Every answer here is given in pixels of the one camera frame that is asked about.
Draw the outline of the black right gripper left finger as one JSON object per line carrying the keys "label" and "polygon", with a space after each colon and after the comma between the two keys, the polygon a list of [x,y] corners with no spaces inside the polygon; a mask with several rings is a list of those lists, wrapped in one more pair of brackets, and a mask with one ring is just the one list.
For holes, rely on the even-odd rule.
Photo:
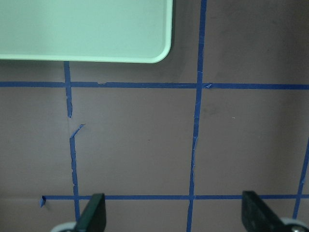
{"label": "black right gripper left finger", "polygon": [[104,232],[106,228],[106,206],[104,193],[92,195],[79,220],[75,232]]}

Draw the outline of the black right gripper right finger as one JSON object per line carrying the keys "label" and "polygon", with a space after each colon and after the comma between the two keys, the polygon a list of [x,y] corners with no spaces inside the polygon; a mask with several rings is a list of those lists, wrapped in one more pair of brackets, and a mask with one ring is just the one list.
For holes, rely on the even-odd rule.
{"label": "black right gripper right finger", "polygon": [[294,226],[284,224],[254,191],[242,193],[241,220],[247,232],[291,232]]}

